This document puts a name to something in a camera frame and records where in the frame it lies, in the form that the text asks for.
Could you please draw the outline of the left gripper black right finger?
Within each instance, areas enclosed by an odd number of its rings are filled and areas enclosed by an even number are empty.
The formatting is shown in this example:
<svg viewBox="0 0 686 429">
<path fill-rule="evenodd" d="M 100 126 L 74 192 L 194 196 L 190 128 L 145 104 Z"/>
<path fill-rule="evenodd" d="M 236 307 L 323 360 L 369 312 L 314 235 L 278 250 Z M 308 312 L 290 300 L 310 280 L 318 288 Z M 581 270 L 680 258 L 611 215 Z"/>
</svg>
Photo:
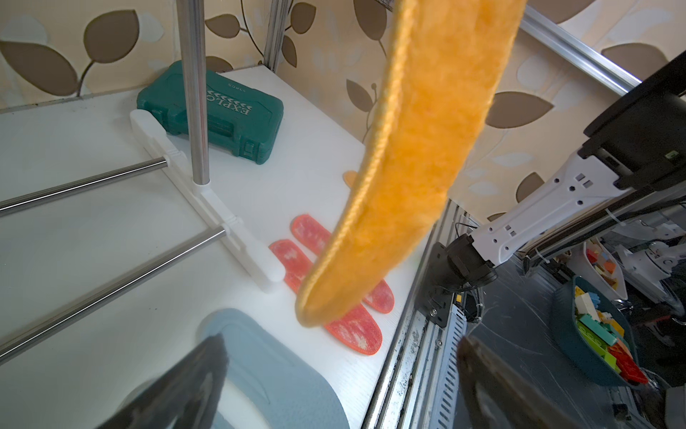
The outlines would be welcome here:
<svg viewBox="0 0 686 429">
<path fill-rule="evenodd" d="M 481 341 L 457 347 L 461 397 L 473 428 L 577 428 L 579 425 Z"/>
</svg>

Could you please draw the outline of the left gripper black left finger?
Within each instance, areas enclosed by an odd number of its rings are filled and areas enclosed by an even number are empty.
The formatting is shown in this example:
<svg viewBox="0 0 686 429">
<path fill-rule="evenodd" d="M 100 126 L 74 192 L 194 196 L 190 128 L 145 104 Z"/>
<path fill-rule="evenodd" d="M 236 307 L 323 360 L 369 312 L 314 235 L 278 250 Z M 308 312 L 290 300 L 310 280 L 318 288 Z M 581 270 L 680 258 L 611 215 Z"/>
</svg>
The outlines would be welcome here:
<svg viewBox="0 0 686 429">
<path fill-rule="evenodd" d="M 102 428 L 210 428 L 229 364 L 223 336 L 198 344 Z"/>
</svg>

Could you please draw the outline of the red insole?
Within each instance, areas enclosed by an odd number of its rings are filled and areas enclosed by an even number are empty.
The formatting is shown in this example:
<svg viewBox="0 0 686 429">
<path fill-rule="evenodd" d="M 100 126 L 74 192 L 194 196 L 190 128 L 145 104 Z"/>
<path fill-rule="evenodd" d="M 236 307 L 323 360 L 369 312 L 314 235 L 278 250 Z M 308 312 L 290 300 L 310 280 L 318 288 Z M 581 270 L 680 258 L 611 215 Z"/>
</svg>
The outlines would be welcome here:
<svg viewBox="0 0 686 429">
<path fill-rule="evenodd" d="M 322 325 L 343 345 L 362 355 L 372 356 L 382 347 L 382 330 L 361 302 L 361 296 L 343 289 L 342 280 L 333 276 L 341 270 L 330 270 L 330 252 L 323 252 L 323 262 L 312 261 L 294 241 L 278 240 L 269 246 L 283 264 L 285 284 L 298 295 L 297 316 L 305 324 Z"/>
<path fill-rule="evenodd" d="M 395 296 L 385 280 L 358 283 L 361 277 L 352 267 L 344 266 L 352 260 L 337 231 L 329 231 L 310 214 L 296 216 L 290 231 L 317 257 L 314 273 L 305 279 L 305 291 L 298 299 L 307 319 L 329 321 L 358 304 L 367 304 L 382 314 L 394 309 Z"/>
</svg>

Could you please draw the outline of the orange yellow insole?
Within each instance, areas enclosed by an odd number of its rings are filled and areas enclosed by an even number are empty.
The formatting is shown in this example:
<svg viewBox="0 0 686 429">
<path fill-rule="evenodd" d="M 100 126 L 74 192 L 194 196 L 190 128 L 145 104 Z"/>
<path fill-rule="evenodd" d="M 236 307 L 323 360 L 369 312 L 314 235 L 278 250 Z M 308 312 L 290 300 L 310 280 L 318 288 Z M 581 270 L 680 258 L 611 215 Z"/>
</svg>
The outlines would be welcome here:
<svg viewBox="0 0 686 429">
<path fill-rule="evenodd" d="M 356 179 L 357 179 L 357 172 L 356 171 L 346 171 L 345 173 L 343 173 L 343 180 L 344 180 L 345 184 L 350 189 L 353 188 Z"/>
<path fill-rule="evenodd" d="M 335 231 L 375 284 L 438 220 L 482 132 L 523 1 L 401 1 L 373 138 Z"/>
</svg>

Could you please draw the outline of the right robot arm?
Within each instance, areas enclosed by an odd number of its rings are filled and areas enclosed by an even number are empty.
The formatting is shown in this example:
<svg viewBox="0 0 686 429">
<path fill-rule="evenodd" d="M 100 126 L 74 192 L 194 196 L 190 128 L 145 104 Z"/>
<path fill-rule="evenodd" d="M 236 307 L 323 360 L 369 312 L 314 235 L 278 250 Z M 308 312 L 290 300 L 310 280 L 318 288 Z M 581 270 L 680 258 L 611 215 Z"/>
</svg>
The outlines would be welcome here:
<svg viewBox="0 0 686 429">
<path fill-rule="evenodd" d="M 678 55 L 599 115 L 587 141 L 509 212 L 454 240 L 436 282 L 469 291 L 493 282 L 514 253 L 582 210 L 629 191 L 685 179 L 685 56 Z"/>
</svg>

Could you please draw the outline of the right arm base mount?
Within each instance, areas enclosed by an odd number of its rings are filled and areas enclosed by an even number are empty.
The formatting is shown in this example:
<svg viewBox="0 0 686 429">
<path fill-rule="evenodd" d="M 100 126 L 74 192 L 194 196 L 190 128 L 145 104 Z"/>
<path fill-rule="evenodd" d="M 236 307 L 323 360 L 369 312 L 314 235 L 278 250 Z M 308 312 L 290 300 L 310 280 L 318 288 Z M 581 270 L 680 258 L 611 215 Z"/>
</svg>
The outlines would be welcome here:
<svg viewBox="0 0 686 429">
<path fill-rule="evenodd" d="M 466 246 L 466 238 L 456 239 L 448 246 L 434 244 L 420 282 L 416 309 L 440 328 L 448 325 L 455 295 L 475 286 L 467 274 Z"/>
</svg>

